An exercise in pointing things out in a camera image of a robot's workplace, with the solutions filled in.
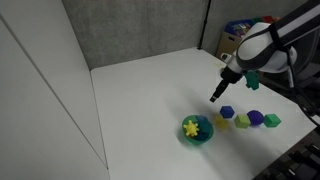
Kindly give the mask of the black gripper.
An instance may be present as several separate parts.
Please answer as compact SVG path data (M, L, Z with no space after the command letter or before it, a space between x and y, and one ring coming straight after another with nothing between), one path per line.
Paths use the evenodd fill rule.
M242 77L241 73L234 72L229 67L225 67L221 72L222 81L216 87L210 101L215 102L227 89L229 83L236 84Z

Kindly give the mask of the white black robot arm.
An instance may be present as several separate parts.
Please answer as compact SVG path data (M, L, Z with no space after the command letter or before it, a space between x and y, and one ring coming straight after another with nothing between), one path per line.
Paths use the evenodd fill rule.
M221 81L210 101L215 102L229 84L236 84L248 71L282 73L287 60L297 62L298 52L293 43L315 32L320 26L320 0L308 0L274 23L256 23L228 54L221 72Z

